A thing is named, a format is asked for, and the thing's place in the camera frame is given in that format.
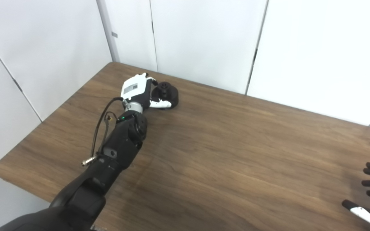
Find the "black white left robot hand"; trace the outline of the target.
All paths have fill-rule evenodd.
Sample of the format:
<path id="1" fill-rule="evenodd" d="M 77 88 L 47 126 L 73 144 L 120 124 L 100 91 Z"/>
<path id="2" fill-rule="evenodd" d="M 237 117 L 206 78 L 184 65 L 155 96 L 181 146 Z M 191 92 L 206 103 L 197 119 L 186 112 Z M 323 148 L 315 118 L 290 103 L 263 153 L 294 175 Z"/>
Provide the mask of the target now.
<path id="1" fill-rule="evenodd" d="M 171 109 L 172 103 L 151 96 L 152 86 L 158 82 L 148 76 L 148 73 L 137 74 L 126 80 L 122 85 L 121 97 L 125 111 L 135 111 L 142 114 L 149 108 Z"/>

